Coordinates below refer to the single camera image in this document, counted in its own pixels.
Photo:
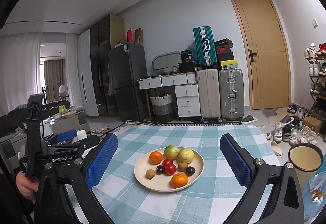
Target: table leg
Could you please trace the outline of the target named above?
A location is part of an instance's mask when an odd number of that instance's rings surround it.
[[[151,107],[149,106],[149,99],[148,99],[147,89],[145,89],[145,93],[146,93],[146,103],[147,103],[147,110],[148,110],[149,119],[152,120]]]

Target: metal bolt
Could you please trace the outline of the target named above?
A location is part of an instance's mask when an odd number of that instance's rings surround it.
[[[263,159],[261,159],[261,158],[257,158],[257,159],[255,159],[255,162],[256,162],[257,164],[259,164],[259,165],[264,164],[264,161],[263,161]]]
[[[48,162],[46,165],[45,165],[45,169],[50,169],[52,167],[52,163],[51,162]]]
[[[83,162],[83,159],[82,158],[77,158],[75,159],[75,164],[79,165]]]
[[[292,168],[293,168],[293,164],[292,164],[292,163],[290,163],[290,162],[287,162],[287,163],[286,163],[286,167],[288,167],[288,168],[292,169]]]

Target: curtain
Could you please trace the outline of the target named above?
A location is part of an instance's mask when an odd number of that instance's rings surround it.
[[[31,94],[42,93],[40,39],[42,33],[23,33],[0,38],[0,116]]]
[[[77,34],[66,34],[66,78],[69,101],[73,106],[83,106],[80,93],[79,76],[77,68]]]
[[[47,103],[59,101],[59,87],[64,84],[65,79],[65,60],[46,60],[44,62],[44,79],[45,84],[48,85]]]

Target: blue textured pad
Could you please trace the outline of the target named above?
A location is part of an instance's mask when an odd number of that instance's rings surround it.
[[[100,180],[117,148],[118,138],[115,134],[112,134],[87,168],[86,184],[89,189],[100,183]]]
[[[249,188],[251,170],[226,135],[221,137],[220,148],[239,184]]]
[[[62,141],[67,141],[70,140],[74,137],[77,136],[77,131],[76,130],[69,130],[67,132],[63,132],[57,135],[57,141],[62,142]]]

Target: brown curtain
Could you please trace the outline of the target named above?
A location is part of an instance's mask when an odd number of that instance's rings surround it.
[[[44,62],[44,79],[45,85],[48,85],[47,102],[59,101],[59,87],[64,84],[65,79],[65,60],[46,60]]]

